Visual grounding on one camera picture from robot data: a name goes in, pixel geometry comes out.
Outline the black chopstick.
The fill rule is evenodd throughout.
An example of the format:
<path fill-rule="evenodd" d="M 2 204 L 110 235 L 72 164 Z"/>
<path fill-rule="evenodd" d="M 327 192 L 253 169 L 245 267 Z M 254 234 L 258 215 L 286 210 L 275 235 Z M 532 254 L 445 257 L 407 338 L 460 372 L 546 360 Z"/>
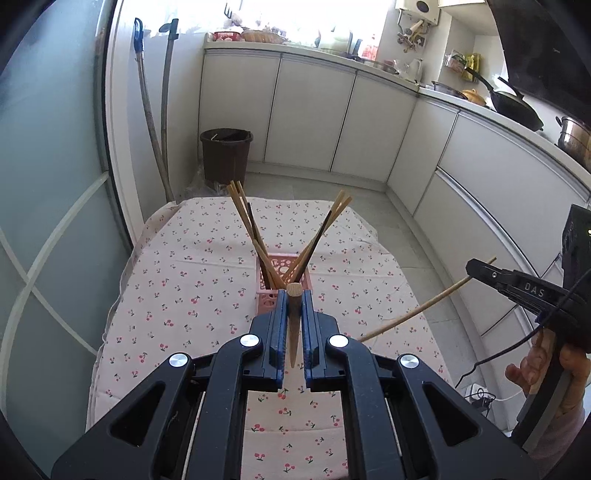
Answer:
<path fill-rule="evenodd" d="M 250 207 L 249 201 L 245 202 L 245 214 L 246 214 L 246 230 L 249 232 L 249 237 L 252 239 L 252 244 L 256 250 L 257 258 L 259 258 L 260 272 L 263 277 L 264 288 L 267 290 L 273 289 L 273 279 L 270 277 L 269 270 L 266 267 L 266 263 L 263 258 L 263 247 L 259 242 L 259 234 L 256 230 L 256 222 L 254 221 L 252 208 Z"/>
<path fill-rule="evenodd" d="M 294 283 L 300 283 L 301 277 L 304 275 L 304 271 L 308 267 L 308 263 L 311 260 L 311 256 L 315 252 L 315 247 L 318 246 L 318 242 L 321 240 L 322 235 L 325 233 L 325 229 L 328 227 L 329 219 L 332 217 L 332 210 L 329 210 L 327 217 L 325 217 L 324 222 L 322 222 L 322 226 L 318 229 L 317 234 L 315 234 L 314 239 L 311 240 L 311 245 L 308 246 L 307 251 L 304 252 L 304 256 L 301 259 L 301 262 L 297 265 L 297 270 L 294 273 Z"/>

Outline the white electric kettle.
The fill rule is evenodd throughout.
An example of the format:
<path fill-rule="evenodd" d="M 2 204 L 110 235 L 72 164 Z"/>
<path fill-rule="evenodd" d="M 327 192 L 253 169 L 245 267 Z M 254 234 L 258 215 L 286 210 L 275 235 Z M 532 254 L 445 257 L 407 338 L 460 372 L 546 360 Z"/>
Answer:
<path fill-rule="evenodd" d="M 407 79 L 415 83 L 420 83 L 422 80 L 422 73 L 423 60 L 421 58 L 411 60 L 406 71 Z"/>

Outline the long bamboo chopstick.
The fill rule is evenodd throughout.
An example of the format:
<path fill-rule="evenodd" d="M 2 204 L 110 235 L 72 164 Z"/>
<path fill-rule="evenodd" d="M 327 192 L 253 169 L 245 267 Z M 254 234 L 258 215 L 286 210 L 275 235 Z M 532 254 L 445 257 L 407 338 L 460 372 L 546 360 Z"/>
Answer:
<path fill-rule="evenodd" d="M 342 211 L 349 206 L 353 197 L 346 193 L 345 190 L 339 191 L 338 196 L 335 198 L 334 203 L 332 203 L 331 209 L 325 216 L 325 220 L 322 222 L 321 227 L 318 228 L 317 233 L 311 239 L 310 243 L 308 243 L 307 247 L 298 254 L 297 258 L 290 263 L 290 267 L 288 267 L 287 272 L 283 275 L 283 281 L 288 283 L 298 283 L 301 281 L 301 278 L 304 276 L 304 271 L 308 268 L 308 263 L 311 261 L 311 256 L 314 254 L 315 249 L 318 246 L 318 243 L 321 241 L 322 236 L 325 235 L 325 232 L 329 230 L 329 227 L 332 226 L 332 223 L 337 220 L 339 215 L 342 214 Z"/>

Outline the cherry print tablecloth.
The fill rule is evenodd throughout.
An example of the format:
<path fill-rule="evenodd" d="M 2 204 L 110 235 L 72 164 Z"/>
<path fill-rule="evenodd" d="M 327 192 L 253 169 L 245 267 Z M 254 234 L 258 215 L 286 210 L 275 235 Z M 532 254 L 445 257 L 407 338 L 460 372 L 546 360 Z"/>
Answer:
<path fill-rule="evenodd" d="M 308 265 L 312 302 L 343 334 L 366 336 L 417 306 L 399 263 L 354 210 L 343 211 L 317 243 Z M 94 367 L 88 422 L 169 355 L 211 354 L 245 334 L 256 312 L 256 252 L 235 204 L 197 198 L 160 208 L 122 274 Z M 341 398 L 308 391 L 301 362 L 287 366 L 280 391 L 249 395 L 245 424 L 245 479 L 348 472 Z"/>

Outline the white kitchen cabinets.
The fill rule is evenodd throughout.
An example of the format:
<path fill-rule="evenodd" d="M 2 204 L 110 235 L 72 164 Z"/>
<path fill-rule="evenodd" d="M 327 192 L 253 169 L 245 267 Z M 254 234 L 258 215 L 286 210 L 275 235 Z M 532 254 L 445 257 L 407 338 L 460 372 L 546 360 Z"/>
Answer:
<path fill-rule="evenodd" d="M 287 45 L 209 42 L 201 130 L 252 132 L 249 171 L 388 194 L 445 283 L 495 257 L 560 283 L 589 173 L 542 135 L 377 68 Z"/>

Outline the black wok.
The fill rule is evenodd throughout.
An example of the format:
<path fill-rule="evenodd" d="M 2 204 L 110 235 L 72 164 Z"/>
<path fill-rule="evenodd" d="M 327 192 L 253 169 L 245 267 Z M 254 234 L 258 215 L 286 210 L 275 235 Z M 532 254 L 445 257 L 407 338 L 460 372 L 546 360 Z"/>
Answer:
<path fill-rule="evenodd" d="M 489 91 L 495 110 L 533 132 L 541 131 L 544 123 L 531 105 L 524 100 L 524 95 L 508 81 L 501 81 L 509 86 L 513 93 L 499 90 L 488 82 L 480 73 L 466 66 L 465 71 L 477 78 Z"/>

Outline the white power strip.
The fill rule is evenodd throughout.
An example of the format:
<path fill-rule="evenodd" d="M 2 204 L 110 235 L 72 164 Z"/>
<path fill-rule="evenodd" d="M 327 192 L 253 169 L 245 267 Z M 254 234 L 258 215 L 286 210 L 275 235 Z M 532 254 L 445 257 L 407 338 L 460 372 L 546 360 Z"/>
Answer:
<path fill-rule="evenodd" d="M 487 410 L 496 400 L 486 387 L 478 384 L 470 384 L 464 391 L 464 398 L 477 410 Z"/>

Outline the dark brown trash bin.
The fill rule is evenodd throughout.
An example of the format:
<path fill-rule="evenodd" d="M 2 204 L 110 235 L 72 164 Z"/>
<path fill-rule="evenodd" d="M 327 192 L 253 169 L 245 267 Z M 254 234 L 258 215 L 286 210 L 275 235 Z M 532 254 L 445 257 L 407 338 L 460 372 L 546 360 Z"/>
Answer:
<path fill-rule="evenodd" d="M 245 180 L 249 148 L 253 135 L 249 130 L 216 128 L 199 136 L 204 156 L 204 179 L 219 185 Z"/>

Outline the steel cooking pot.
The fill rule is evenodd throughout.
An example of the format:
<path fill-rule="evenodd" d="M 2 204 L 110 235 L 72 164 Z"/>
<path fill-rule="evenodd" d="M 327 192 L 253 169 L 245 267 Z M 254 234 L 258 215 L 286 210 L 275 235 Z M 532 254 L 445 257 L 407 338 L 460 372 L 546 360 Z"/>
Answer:
<path fill-rule="evenodd" d="M 591 169 L 590 129 L 567 116 L 556 116 L 555 119 L 561 127 L 557 146 L 589 171 Z"/>

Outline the dark handled mop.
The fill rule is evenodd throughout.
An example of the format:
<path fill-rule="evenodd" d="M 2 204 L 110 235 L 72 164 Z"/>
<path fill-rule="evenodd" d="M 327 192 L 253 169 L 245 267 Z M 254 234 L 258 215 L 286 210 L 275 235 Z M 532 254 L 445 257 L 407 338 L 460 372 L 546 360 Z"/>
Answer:
<path fill-rule="evenodd" d="M 178 19 L 173 18 L 169 23 L 162 26 L 160 32 L 163 33 L 164 31 L 167 32 L 167 43 L 164 55 L 160 101 L 161 159 L 163 164 L 161 179 L 165 190 L 166 201 L 170 202 L 174 200 L 174 194 L 170 184 L 168 166 L 168 100 L 172 55 L 174 43 L 178 38 Z"/>

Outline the pink perforated utensil holder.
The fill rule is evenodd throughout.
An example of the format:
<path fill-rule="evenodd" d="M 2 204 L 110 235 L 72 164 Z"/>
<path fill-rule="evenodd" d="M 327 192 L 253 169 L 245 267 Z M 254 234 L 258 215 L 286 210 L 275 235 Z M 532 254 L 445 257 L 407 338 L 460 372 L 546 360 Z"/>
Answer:
<path fill-rule="evenodd" d="M 297 267 L 291 267 L 291 264 L 297 260 L 297 254 L 270 254 L 269 258 L 284 285 L 296 279 Z M 276 283 L 267 272 L 266 265 L 261 262 L 256 264 L 256 278 L 256 314 L 269 313 L 276 306 L 277 290 L 274 289 Z"/>

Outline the blue handled mop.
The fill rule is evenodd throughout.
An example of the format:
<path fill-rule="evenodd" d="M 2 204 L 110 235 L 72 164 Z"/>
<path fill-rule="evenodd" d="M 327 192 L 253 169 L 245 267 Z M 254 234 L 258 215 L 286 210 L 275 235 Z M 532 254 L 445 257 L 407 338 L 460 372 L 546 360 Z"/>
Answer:
<path fill-rule="evenodd" d="M 143 23 L 139 18 L 134 19 L 133 23 L 133 49 L 135 53 L 135 61 L 137 63 L 137 72 L 138 72 L 138 80 L 139 80 L 139 90 L 142 102 L 142 108 L 144 112 L 146 127 L 148 131 L 148 136 L 152 148 L 152 153 L 154 156 L 154 160 L 156 163 L 156 167 L 160 176 L 160 181 L 162 183 L 162 187 L 164 189 L 164 195 L 167 202 L 173 200 L 173 194 L 171 191 L 171 187 L 169 184 L 169 176 L 167 173 L 167 169 L 165 166 L 165 162 L 162 158 L 162 151 L 161 147 L 157 138 L 155 123 L 149 98 L 149 93 L 147 89 L 147 82 L 145 77 L 145 66 L 144 66 L 144 57 L 143 57 Z"/>

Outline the wicker basket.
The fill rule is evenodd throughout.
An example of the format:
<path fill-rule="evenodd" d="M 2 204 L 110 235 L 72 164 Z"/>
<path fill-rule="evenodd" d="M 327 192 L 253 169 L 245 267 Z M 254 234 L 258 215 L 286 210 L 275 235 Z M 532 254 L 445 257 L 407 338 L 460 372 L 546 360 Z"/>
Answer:
<path fill-rule="evenodd" d="M 267 43 L 267 44 L 283 44 L 287 41 L 286 38 L 271 31 L 264 30 L 245 30 L 242 32 L 242 39 L 245 42 Z"/>

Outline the white water heater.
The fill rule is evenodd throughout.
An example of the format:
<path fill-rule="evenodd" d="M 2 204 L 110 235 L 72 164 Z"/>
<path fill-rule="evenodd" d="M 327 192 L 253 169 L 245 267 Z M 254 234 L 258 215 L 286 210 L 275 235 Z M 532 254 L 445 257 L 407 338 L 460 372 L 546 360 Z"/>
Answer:
<path fill-rule="evenodd" d="M 396 8 L 430 25 L 439 23 L 440 8 L 438 0 L 397 0 Z"/>

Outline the black range hood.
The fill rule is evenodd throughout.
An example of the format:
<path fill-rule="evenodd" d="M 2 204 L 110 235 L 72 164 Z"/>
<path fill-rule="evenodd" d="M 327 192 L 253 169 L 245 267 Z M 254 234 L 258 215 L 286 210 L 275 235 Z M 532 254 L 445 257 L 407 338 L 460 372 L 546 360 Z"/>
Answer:
<path fill-rule="evenodd" d="M 590 3 L 490 1 L 509 81 L 590 123 Z"/>

